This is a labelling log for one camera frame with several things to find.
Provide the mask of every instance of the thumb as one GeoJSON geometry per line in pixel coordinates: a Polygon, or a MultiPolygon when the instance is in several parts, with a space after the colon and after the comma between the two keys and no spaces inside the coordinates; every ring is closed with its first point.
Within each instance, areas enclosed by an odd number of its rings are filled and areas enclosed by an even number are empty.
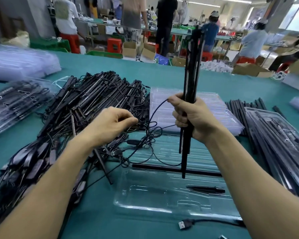
{"type": "Polygon", "coordinates": [[[134,126],[136,123],[138,123],[138,119],[136,117],[129,117],[124,119],[123,121],[119,122],[120,128],[122,130],[129,128],[131,126],[134,126]]]}
{"type": "Polygon", "coordinates": [[[170,97],[168,97],[167,101],[170,104],[172,104],[173,107],[179,108],[180,110],[182,110],[186,113],[189,111],[192,111],[194,108],[194,104],[188,103],[188,102],[178,98],[177,96],[170,96],[170,97]]]}

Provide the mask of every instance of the light blue shirt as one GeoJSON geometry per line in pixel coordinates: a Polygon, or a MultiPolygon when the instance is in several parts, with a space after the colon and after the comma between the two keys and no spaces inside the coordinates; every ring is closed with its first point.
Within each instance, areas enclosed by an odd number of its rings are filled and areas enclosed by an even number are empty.
{"type": "Polygon", "coordinates": [[[268,34],[265,30],[255,30],[247,34],[241,43],[244,45],[239,55],[248,58],[257,58],[260,55],[263,45],[267,41],[268,34]]]}

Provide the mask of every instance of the person in black shirt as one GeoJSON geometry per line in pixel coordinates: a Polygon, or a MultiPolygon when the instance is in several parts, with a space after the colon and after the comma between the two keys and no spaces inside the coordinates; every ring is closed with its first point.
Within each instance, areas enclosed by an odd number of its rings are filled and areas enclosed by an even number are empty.
{"type": "Polygon", "coordinates": [[[156,15],[156,43],[159,44],[159,50],[161,50],[161,42],[162,39],[164,39],[161,55],[166,56],[173,19],[177,15],[177,0],[159,0],[156,8],[156,15]]]}
{"type": "MultiPolygon", "coordinates": [[[[299,39],[295,42],[294,45],[295,46],[299,45],[299,39]]],[[[297,61],[298,59],[299,59],[299,51],[294,54],[279,56],[274,60],[272,65],[269,67],[269,70],[277,71],[281,64],[289,61],[297,61]]]]}

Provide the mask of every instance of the hand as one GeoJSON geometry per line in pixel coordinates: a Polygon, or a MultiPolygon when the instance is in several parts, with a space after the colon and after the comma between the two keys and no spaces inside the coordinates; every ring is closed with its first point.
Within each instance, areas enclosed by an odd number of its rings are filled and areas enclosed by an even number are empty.
{"type": "Polygon", "coordinates": [[[193,124],[193,138],[205,143],[213,132],[218,129],[226,129],[214,117],[202,99],[197,97],[196,102],[191,104],[182,100],[182,97],[183,93],[178,93],[170,96],[167,101],[175,108],[173,116],[176,118],[175,124],[178,127],[187,127],[188,120],[193,124]]]}
{"type": "Polygon", "coordinates": [[[138,122],[128,110],[105,108],[74,139],[83,141],[89,148],[105,145],[113,141],[121,132],[138,122]]]}

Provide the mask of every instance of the black pants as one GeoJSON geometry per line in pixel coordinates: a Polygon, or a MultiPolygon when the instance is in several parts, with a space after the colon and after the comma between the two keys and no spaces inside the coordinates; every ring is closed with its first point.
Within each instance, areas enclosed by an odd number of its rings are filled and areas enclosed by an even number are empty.
{"type": "Polygon", "coordinates": [[[284,62],[289,62],[289,61],[296,61],[298,58],[296,58],[293,54],[290,55],[284,55],[284,56],[278,56],[274,62],[271,64],[269,67],[269,70],[271,71],[277,71],[279,69],[279,66],[283,64],[284,62]]]}
{"type": "Polygon", "coordinates": [[[168,44],[171,35],[171,28],[158,27],[156,33],[156,43],[159,44],[159,50],[162,50],[161,55],[166,56],[168,52],[168,44]]]}

